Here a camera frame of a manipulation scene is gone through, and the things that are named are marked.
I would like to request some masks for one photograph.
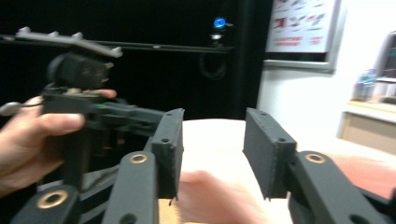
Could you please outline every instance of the screw hole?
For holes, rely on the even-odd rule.
[[[146,155],[144,155],[144,154],[136,154],[136,155],[133,155],[129,159],[129,161],[131,163],[142,163],[142,162],[145,162],[147,159],[148,159],[148,157]]]
[[[350,220],[355,224],[370,224],[370,222],[367,221],[364,217],[358,215],[350,216]]]
[[[127,214],[120,219],[120,224],[135,224],[136,221],[136,216],[133,214]]]
[[[308,154],[305,156],[307,160],[314,162],[314,163],[323,163],[326,160],[318,154]]]
[[[65,190],[55,190],[53,192],[45,194],[41,197],[37,202],[37,207],[41,209],[47,209],[51,207],[55,207],[61,203],[63,203],[68,197],[68,194]]]

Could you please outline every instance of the black bar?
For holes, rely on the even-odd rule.
[[[297,143],[271,115],[248,108],[244,154],[259,182],[264,198],[286,198],[283,179]]]
[[[300,203],[298,200],[296,200],[293,195],[290,195],[289,198],[289,210],[293,224],[316,223],[312,210],[303,203]]]
[[[64,184],[82,190],[82,177],[88,172],[90,163],[90,133],[82,129],[70,133],[64,142]]]
[[[109,47],[120,47],[122,49],[132,50],[152,50],[152,51],[174,51],[174,52],[193,52],[193,53],[230,53],[234,47],[195,47],[195,46],[178,46],[178,45],[163,45],[163,44],[142,44],[131,42],[115,42],[115,41],[99,41],[89,40],[91,42]],[[13,35],[0,35],[0,44],[18,44],[29,46],[53,46],[60,48],[69,48],[70,46],[61,43],[50,42],[35,42],[25,39],[16,38]]]
[[[387,223],[329,157],[303,151],[296,155],[290,169],[301,186],[302,194],[309,204],[307,207],[314,214],[315,223]],[[304,223],[296,218],[293,217],[294,223]]]
[[[151,139],[151,152],[158,164],[159,198],[177,196],[182,162],[184,109],[166,112]]]
[[[78,191],[72,186],[61,185],[38,192],[11,223],[75,224],[80,212]]]
[[[137,151],[122,158],[103,224],[158,223],[156,169],[150,152]]]

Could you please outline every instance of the poster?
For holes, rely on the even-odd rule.
[[[336,0],[275,0],[267,52],[329,51]]]

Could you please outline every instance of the blue light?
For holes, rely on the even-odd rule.
[[[224,18],[215,19],[213,24],[215,25],[216,28],[222,28],[225,26],[225,19]]]

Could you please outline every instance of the brass insert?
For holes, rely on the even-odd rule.
[[[129,159],[129,161],[131,163],[142,163],[142,162],[145,162],[147,159],[148,159],[148,157],[144,154],[136,154],[136,155],[133,155],[131,157],[131,159]]]
[[[322,156],[318,154],[308,154],[305,157],[307,160],[312,161],[314,163],[323,163],[326,161]]]
[[[41,197],[37,202],[37,207],[42,209],[55,207],[64,202],[67,199],[67,196],[68,194],[66,191],[62,189],[55,190]]]

